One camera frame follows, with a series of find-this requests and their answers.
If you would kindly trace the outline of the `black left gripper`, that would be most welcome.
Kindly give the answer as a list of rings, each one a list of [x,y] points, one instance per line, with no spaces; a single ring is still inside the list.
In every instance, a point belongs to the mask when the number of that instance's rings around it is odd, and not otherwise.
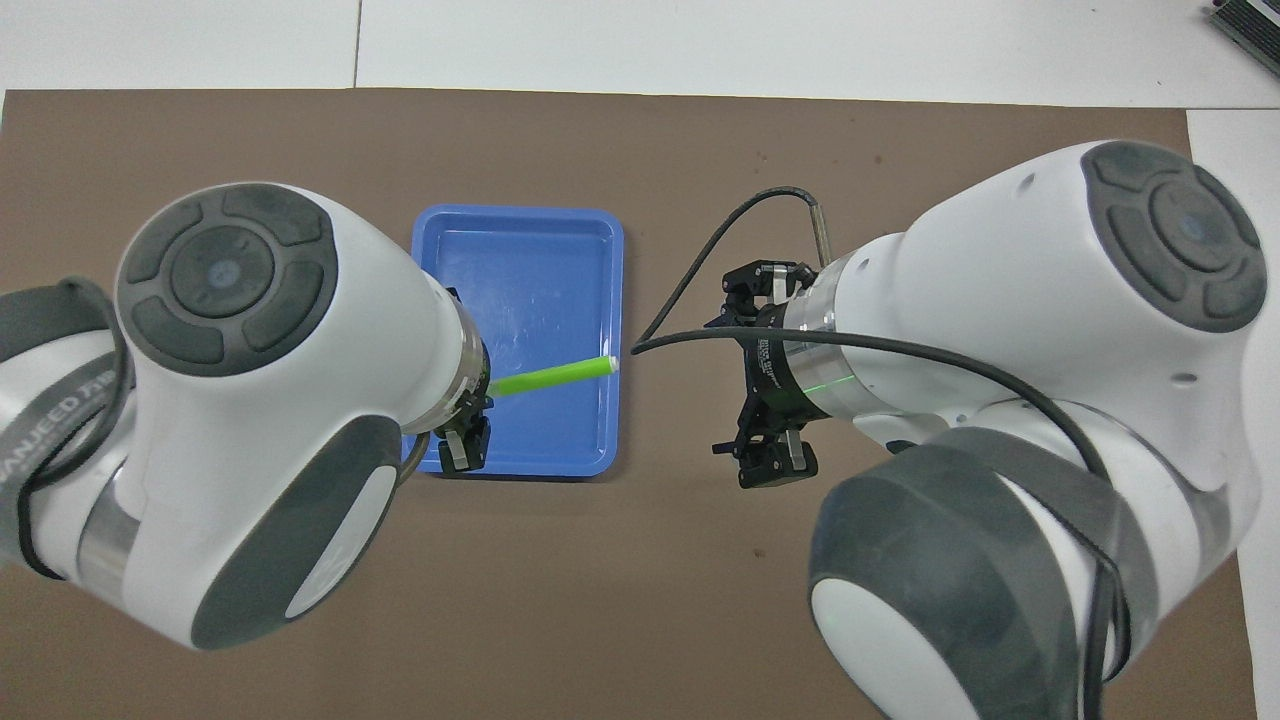
[[[445,360],[452,377],[444,395],[449,411],[447,424],[438,429],[438,455],[442,473],[456,477],[486,465],[492,427],[484,413],[492,406],[492,368],[477,325],[456,288],[445,292],[449,297],[444,323]]]

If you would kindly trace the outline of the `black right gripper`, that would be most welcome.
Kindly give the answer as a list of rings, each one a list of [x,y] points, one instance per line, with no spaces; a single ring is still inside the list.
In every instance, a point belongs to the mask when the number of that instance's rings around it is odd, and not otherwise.
[[[724,301],[705,328],[771,327],[817,272],[805,263],[756,260],[726,272]],[[742,489],[786,486],[818,474],[813,447],[803,441],[803,391],[788,365],[782,340],[741,340],[746,397],[731,441],[714,443],[714,455],[737,464]]]

